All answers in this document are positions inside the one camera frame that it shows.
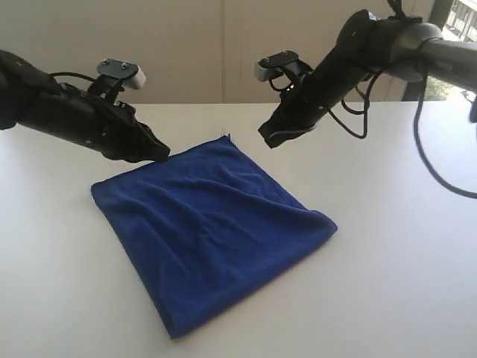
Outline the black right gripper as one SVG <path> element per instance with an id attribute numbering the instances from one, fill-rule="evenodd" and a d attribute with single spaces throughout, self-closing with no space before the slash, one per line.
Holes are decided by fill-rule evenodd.
<path id="1" fill-rule="evenodd" d="M 313 131 L 334 101 L 333 81 L 303 80 L 286 94 L 278 108 L 258 132 L 269 148 Z"/>

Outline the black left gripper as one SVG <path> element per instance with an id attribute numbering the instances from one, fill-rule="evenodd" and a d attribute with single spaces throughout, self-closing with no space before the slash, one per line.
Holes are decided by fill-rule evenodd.
<path id="1" fill-rule="evenodd" d="M 92 124 L 85 147 L 98 151 L 110 160 L 128 163 L 168 160 L 171 149 L 153 131 L 135 117 L 131 107 L 113 110 L 111 107 L 87 102 Z"/>

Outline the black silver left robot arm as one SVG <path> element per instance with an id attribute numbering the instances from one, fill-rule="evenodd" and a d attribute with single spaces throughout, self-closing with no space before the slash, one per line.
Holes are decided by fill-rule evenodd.
<path id="1" fill-rule="evenodd" d="M 101 153 L 109 160 L 163 163 L 169 147 L 136 119 L 136 110 L 117 99 L 144 86 L 140 67 L 104 59 L 88 89 L 57 81 L 8 51 L 1 52 L 1 129 L 22 125 Z"/>

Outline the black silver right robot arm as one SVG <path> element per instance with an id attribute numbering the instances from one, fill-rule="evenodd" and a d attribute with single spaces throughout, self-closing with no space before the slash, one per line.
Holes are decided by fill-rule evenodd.
<path id="1" fill-rule="evenodd" d="M 378 19 L 368 10 L 344 24 L 334 48 L 315 67 L 294 51 L 259 60 L 255 77 L 272 82 L 286 76 L 280 103 L 259 133 L 276 148 L 312 131 L 318 121 L 361 82 L 379 73 L 407 82 L 425 74 L 462 89 L 476 91 L 476 44 L 445 40 L 438 26 L 420 17 Z"/>

